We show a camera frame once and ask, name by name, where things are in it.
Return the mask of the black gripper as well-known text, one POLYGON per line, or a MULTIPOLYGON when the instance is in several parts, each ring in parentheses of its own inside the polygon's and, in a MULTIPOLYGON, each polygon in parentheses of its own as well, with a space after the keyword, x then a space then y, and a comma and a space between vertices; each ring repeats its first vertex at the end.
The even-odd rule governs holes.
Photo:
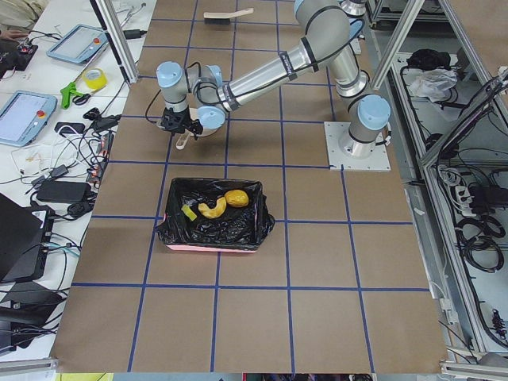
POLYGON ((191 121, 189 108, 178 112, 173 109, 165 108, 160 119, 159 128, 171 134, 182 134, 188 130, 195 140, 203 133, 203 127, 199 120, 191 121))

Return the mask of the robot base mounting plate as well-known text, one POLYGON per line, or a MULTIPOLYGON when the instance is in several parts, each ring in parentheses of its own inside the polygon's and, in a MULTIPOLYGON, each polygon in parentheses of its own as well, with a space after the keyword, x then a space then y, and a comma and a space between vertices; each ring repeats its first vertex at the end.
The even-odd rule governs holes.
POLYGON ((349 135, 349 122, 326 121, 325 140, 329 169, 334 171, 391 170, 383 135, 379 133, 375 142, 359 143, 349 135))

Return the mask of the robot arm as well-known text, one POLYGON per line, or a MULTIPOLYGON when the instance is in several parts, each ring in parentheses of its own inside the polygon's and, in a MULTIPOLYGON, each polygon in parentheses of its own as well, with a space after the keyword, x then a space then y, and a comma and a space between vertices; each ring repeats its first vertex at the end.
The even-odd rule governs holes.
POLYGON ((173 61, 161 63, 156 69, 165 101, 160 129, 200 137, 206 129, 222 127, 228 113, 248 102, 305 73, 327 69, 351 120, 339 146, 347 156, 369 157, 391 107, 371 90, 369 75, 360 69, 350 45, 363 27, 364 13, 363 1, 295 2, 294 15, 304 32, 298 44, 227 83, 215 65, 193 63, 184 68, 173 61))

